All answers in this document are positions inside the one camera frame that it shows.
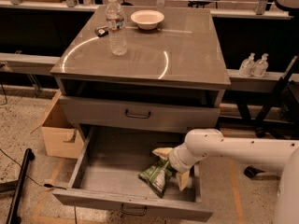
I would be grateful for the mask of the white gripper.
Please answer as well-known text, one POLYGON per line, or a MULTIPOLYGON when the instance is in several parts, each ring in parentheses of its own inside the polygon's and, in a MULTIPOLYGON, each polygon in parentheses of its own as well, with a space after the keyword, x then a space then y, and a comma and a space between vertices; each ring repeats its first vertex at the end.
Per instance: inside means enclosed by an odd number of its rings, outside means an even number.
POLYGON ((152 153, 164 161, 169 159, 171 166, 178 171, 176 173, 178 188, 183 191, 188 185, 189 170, 199 162, 199 159, 187 149, 185 144, 173 149, 171 147, 158 147, 152 153))

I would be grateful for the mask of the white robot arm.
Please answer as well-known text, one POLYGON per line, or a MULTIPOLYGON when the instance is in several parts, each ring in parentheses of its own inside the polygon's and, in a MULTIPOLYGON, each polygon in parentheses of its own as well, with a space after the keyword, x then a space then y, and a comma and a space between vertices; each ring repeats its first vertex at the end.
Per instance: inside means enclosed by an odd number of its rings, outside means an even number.
POLYGON ((225 137, 216 129, 189 131, 176 147, 153 154, 182 175, 208 157, 227 157, 280 176, 273 224, 299 224, 299 142, 296 140, 225 137))

